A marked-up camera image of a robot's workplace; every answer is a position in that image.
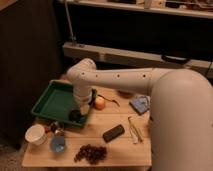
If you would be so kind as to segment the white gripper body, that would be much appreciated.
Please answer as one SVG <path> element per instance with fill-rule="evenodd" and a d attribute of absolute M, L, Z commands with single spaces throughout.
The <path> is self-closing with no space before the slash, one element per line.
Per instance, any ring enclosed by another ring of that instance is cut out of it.
<path fill-rule="evenodd" d="M 89 103 L 92 101 L 92 96 L 74 96 L 76 103 L 79 106 L 80 113 L 82 115 L 87 115 L 90 109 Z"/>

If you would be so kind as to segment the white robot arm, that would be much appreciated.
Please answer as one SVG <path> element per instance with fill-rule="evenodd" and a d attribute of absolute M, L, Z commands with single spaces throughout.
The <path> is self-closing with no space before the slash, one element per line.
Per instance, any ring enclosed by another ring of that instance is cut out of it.
<path fill-rule="evenodd" d="M 213 171 L 213 85 L 190 69 L 98 70 L 85 58 L 67 71 L 79 104 L 101 86 L 150 97 L 152 171 Z"/>

